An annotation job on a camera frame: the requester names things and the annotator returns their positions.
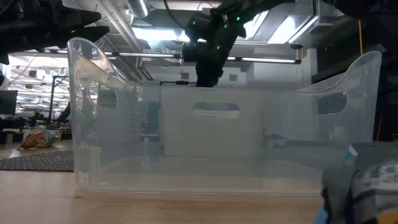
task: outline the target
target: ceiling light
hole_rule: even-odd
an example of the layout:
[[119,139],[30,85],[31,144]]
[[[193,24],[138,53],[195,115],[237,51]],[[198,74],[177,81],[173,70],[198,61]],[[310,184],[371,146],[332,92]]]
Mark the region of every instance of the ceiling light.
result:
[[243,62],[296,63],[296,60],[277,58],[242,58],[241,60]]
[[119,53],[119,55],[120,56],[136,56],[136,57],[174,58],[174,54]]
[[297,24],[293,17],[289,16],[278,27],[272,37],[268,40],[269,44],[284,44],[295,34]]
[[59,70],[58,71],[58,75],[65,75],[66,74],[66,71],[64,70],[64,69],[61,69],[61,70]]
[[32,103],[21,103],[22,106],[37,106],[36,104]]
[[290,38],[289,43],[295,41],[298,37],[300,37],[312,24],[314,24],[318,20],[318,16],[315,16],[308,22],[303,28],[301,28],[292,38]]
[[[34,92],[34,91],[18,91],[21,95],[37,95],[37,96],[51,96],[51,93]],[[55,96],[69,96],[69,93],[54,93]]]
[[254,37],[264,22],[264,19],[266,19],[268,12],[269,11],[265,11],[256,15],[252,21],[249,21],[243,25],[243,27],[246,29],[246,40]]
[[181,35],[178,37],[178,40],[189,42],[191,41],[189,37],[185,34],[185,31],[182,31]]
[[132,28],[138,39],[142,40],[177,40],[177,33],[173,29],[141,29]]

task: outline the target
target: snack bag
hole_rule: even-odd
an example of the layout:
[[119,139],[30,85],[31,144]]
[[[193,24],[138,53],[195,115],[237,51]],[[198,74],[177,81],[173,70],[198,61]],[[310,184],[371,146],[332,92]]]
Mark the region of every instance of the snack bag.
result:
[[61,134],[43,128],[32,128],[24,134],[22,146],[24,149],[50,147],[61,140]]

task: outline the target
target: desk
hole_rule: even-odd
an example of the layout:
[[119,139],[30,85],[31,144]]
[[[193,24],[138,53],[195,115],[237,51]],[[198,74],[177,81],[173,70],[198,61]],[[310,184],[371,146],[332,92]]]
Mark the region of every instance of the desk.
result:
[[75,189],[73,173],[0,171],[1,223],[313,223],[317,196],[117,194]]

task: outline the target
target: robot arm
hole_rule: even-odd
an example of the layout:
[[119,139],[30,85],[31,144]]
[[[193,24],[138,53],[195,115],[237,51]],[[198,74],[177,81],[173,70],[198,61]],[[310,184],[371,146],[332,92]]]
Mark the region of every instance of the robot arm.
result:
[[100,19],[100,13],[65,7],[62,0],[0,0],[0,63],[7,65],[13,52],[65,48],[74,37],[95,42],[109,27],[85,26]]
[[193,16],[185,28],[189,42],[183,48],[185,61],[197,62],[197,86],[213,87],[223,74],[223,66],[238,36],[245,37],[243,27],[260,12],[292,0],[224,0],[210,11]]

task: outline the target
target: clear plastic bin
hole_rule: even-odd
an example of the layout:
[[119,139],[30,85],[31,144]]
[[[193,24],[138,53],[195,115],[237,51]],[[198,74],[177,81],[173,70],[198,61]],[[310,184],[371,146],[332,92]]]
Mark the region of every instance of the clear plastic bin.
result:
[[372,140],[379,52],[300,91],[144,86],[87,40],[68,53],[76,181],[90,190],[319,194],[322,170]]

